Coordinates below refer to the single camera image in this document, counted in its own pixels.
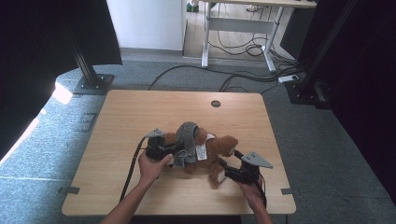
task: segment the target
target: person's left forearm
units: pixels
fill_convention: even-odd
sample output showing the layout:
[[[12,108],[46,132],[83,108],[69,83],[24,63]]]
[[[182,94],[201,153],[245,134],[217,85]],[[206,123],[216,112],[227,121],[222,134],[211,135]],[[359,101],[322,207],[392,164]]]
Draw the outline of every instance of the person's left forearm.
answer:
[[[139,182],[101,223],[129,223],[150,185]]]

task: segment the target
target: human arm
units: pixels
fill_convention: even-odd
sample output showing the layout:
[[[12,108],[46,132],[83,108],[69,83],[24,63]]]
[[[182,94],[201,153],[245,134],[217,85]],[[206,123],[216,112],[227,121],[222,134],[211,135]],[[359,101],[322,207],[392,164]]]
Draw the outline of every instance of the human arm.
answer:
[[[146,192],[158,178],[165,164],[171,159],[172,154],[169,154],[162,161],[151,161],[146,156],[146,151],[142,152],[138,159],[140,169],[139,182],[101,223],[129,223]]]
[[[251,210],[253,210],[254,217],[258,224],[272,224],[272,220],[267,212],[267,209],[262,202],[262,196],[256,185],[253,184],[242,184],[240,182],[234,181],[241,188],[244,193],[247,203]],[[259,177],[259,185],[262,187],[262,177]]]

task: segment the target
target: white tag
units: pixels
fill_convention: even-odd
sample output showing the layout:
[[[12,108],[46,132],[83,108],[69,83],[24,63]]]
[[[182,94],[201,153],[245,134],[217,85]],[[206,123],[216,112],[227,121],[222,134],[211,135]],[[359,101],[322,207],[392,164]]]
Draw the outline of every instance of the white tag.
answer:
[[[207,138],[205,141],[207,141],[207,139],[211,139],[211,138],[215,138],[215,135],[209,133],[207,135]],[[207,160],[207,154],[206,154],[206,146],[205,144],[201,145],[201,146],[196,146],[195,147],[196,152],[197,152],[197,159],[198,161],[204,161]]]

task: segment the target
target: table hole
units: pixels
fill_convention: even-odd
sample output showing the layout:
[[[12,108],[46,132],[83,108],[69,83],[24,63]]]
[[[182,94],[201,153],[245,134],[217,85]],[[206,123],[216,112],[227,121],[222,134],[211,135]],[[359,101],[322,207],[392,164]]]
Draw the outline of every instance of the table hole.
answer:
[[[210,103],[213,107],[220,107],[221,106],[221,102],[220,101],[212,101],[212,103]]]

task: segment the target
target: background desk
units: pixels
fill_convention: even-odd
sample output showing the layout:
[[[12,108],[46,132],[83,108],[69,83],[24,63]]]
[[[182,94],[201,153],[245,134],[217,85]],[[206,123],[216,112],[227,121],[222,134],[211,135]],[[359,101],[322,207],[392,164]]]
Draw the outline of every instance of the background desk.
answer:
[[[307,0],[204,0],[209,3],[226,3],[226,4],[242,4],[257,6],[274,6],[279,7],[274,21],[255,21],[255,20],[239,20],[234,18],[212,18],[210,15],[210,4],[206,4],[207,15],[205,17],[205,39],[202,51],[202,67],[208,67],[209,57],[209,31],[228,31],[228,32],[244,32],[254,34],[268,34],[268,41],[262,46],[263,55],[267,62],[270,72],[275,72],[275,66],[270,55],[270,49],[274,42],[277,27],[283,14],[284,7],[315,7],[317,4]]]
[[[213,107],[211,102],[221,102]],[[155,128],[175,132],[185,121],[218,136],[233,135],[246,154],[256,151],[274,165],[262,168],[268,212],[292,214],[292,195],[283,195],[289,181],[280,158],[270,120],[257,93],[192,91],[110,91],[63,206],[68,216],[106,215],[119,202],[132,156],[140,139]],[[225,159],[238,167],[240,161]],[[210,188],[208,171],[187,175],[179,169],[163,171],[140,204],[137,215],[251,214],[239,187],[229,178]],[[128,192],[139,178],[138,165]]]

